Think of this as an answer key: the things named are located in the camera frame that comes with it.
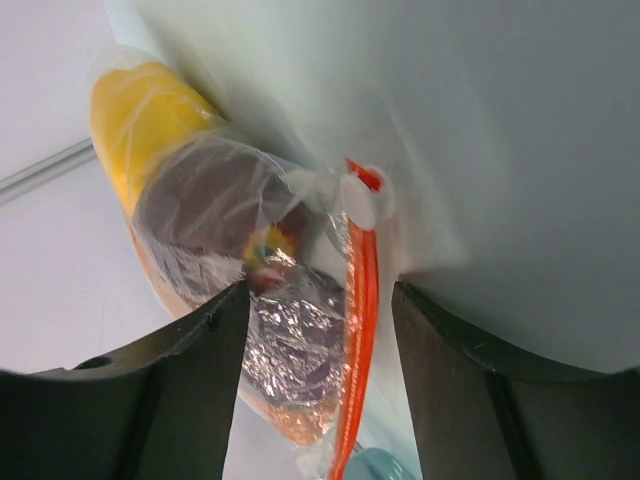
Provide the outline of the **yellow fake pepper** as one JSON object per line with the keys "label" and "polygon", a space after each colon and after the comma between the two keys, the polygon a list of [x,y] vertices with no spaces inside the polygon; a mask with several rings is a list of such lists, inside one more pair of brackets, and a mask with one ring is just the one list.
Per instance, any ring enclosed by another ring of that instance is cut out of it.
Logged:
{"label": "yellow fake pepper", "polygon": [[165,154],[220,123],[215,108],[159,62],[112,69],[91,93],[93,146],[127,215]]}

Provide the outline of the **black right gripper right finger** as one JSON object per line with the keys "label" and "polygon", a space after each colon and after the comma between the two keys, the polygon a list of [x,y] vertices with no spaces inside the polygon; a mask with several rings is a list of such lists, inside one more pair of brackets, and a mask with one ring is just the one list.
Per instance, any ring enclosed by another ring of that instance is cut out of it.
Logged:
{"label": "black right gripper right finger", "polygon": [[427,479],[635,479],[639,372],[514,346],[397,282],[392,313]]}

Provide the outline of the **dark purple fake fruit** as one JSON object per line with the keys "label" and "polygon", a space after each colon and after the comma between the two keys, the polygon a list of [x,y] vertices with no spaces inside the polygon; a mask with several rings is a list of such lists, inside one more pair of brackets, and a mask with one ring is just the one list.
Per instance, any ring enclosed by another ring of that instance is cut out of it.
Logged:
{"label": "dark purple fake fruit", "polygon": [[274,228],[296,252],[311,219],[271,156],[238,144],[177,150],[134,214],[156,265],[174,284],[220,289],[241,275],[253,234]]}

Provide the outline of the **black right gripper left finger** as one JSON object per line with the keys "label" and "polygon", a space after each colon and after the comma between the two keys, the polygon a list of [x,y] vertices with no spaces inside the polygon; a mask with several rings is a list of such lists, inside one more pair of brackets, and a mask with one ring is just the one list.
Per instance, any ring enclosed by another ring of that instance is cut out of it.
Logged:
{"label": "black right gripper left finger", "polygon": [[249,319],[237,282],[71,370],[1,375],[5,479],[219,479]]}

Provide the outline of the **clear zip bag orange seal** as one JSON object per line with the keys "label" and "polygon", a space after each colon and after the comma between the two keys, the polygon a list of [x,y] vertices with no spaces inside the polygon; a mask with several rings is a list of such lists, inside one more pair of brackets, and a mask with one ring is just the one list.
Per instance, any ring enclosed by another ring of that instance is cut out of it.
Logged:
{"label": "clear zip bag orange seal", "polygon": [[[102,74],[144,62],[166,65],[135,48],[110,49],[92,72],[91,93]],[[145,274],[172,315],[196,310],[236,282],[247,284],[240,397],[299,448],[306,478],[343,479],[351,456],[364,449],[358,434],[380,302],[377,227],[395,212],[392,182],[378,167],[352,160],[320,170],[296,165],[253,146],[219,116],[217,127],[165,154],[145,187],[187,145],[258,150],[281,165],[282,180],[311,212],[297,251],[287,251],[274,228],[265,229],[252,235],[235,282],[220,289],[209,282],[174,284],[163,276],[134,224],[139,199],[132,215],[121,207],[125,221]]]}

